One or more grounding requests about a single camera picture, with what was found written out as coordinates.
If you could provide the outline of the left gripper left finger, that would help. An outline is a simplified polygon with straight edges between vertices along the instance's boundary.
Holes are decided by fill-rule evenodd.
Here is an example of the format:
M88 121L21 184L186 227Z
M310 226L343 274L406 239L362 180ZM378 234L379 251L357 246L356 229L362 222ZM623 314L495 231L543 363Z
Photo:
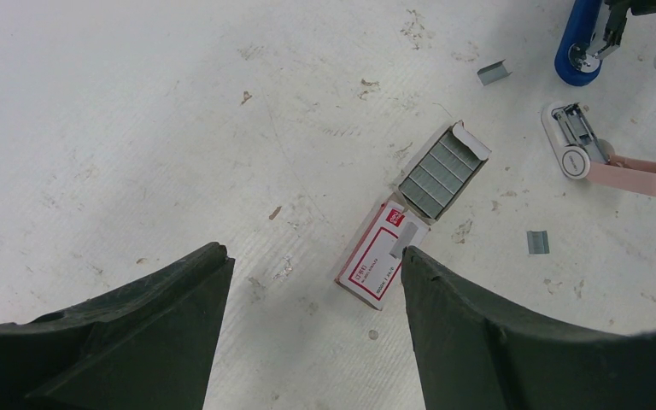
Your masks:
M200 409L235 261L208 243L85 302L0 324L0 409Z

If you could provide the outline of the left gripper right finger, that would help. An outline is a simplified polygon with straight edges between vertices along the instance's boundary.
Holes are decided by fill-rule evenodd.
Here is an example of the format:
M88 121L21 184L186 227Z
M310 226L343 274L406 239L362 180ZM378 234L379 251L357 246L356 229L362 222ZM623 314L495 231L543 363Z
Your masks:
M552 319L413 246L401 280L427 408L656 409L656 331Z

